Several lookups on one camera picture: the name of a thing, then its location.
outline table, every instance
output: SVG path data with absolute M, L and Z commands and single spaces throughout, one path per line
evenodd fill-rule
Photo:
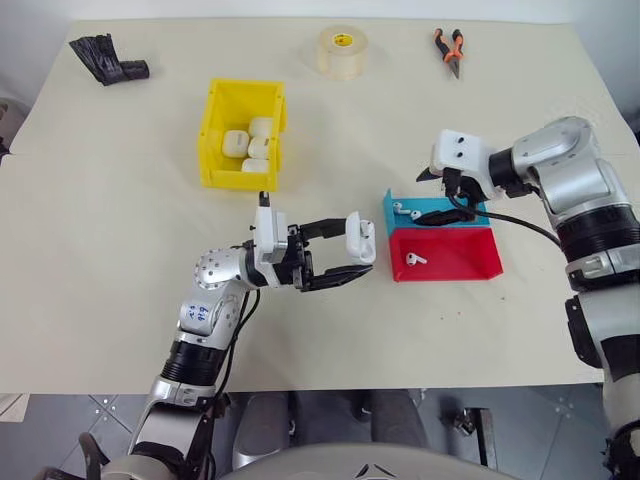
M 335 23 L 368 35 L 362 77 L 312 68 Z M 431 33 L 460 28 L 454 80 Z M 196 136 L 212 77 L 286 83 L 280 191 L 290 223 L 360 210 L 377 224 L 373 272 L 343 288 L 263 294 L 243 331 L 232 391 L 591 382 L 566 328 L 565 260 L 546 239 L 494 222 L 504 274 L 396 284 L 382 198 L 439 195 L 415 184 L 437 133 L 506 147 L 563 115 L 596 128 L 634 202 L 640 154 L 577 36 L 565 25 L 429 20 L 82 21 L 67 40 L 110 32 L 151 78 L 107 88 L 64 45 L 0 168 L 0 391 L 146 392 L 168 354 L 202 251 L 250 238 L 257 194 L 200 187 Z M 533 197 L 494 211 L 549 226 Z M 316 268 L 342 264 L 316 241 Z

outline wall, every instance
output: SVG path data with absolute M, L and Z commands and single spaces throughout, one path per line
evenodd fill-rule
M 198 16 L 573 23 L 618 107 L 640 108 L 640 0 L 0 0 L 0 95 L 33 104 L 73 19 Z

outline gray floor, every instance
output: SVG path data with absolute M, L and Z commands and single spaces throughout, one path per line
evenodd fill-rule
M 490 408 L 499 469 L 523 480 L 609 478 L 602 467 L 605 420 L 601 391 L 594 385 L 429 389 L 413 392 L 436 451 L 478 461 L 475 438 L 443 427 L 441 405 Z M 309 443 L 369 439 L 369 427 L 350 414 L 344 395 L 298 395 Z M 76 475 L 84 472 L 77 437 L 91 432 L 110 457 L 122 455 L 144 401 L 142 395 L 33 395 L 25 421 L 0 424 L 0 478 L 28 480 L 44 465 Z M 216 423 L 214 451 L 219 471 L 230 466 L 239 412 Z

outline red tray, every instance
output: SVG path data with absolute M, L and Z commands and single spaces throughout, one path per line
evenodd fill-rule
M 488 280 L 502 273 L 491 228 L 399 228 L 389 247 L 396 282 Z M 427 263 L 407 265 L 409 252 Z

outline blue tray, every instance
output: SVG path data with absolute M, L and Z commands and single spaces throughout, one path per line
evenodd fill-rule
M 449 225 L 443 225 L 442 227 L 428 227 L 423 225 L 416 225 L 411 220 L 409 215 L 396 215 L 393 213 L 393 203 L 402 203 L 402 208 L 406 210 L 420 210 L 422 213 L 433 212 L 434 210 L 451 210 L 455 208 L 454 205 L 446 197 L 437 198 L 394 198 L 391 196 L 391 189 L 387 190 L 387 194 L 384 196 L 382 205 L 384 207 L 384 219 L 387 224 L 387 234 L 391 236 L 396 228 L 444 228 L 444 227 L 488 227 L 489 219 L 487 217 L 476 216 L 473 222 L 456 222 Z M 467 200 L 460 201 L 464 205 L 467 204 Z M 486 212 L 484 203 L 478 204 L 477 210 Z

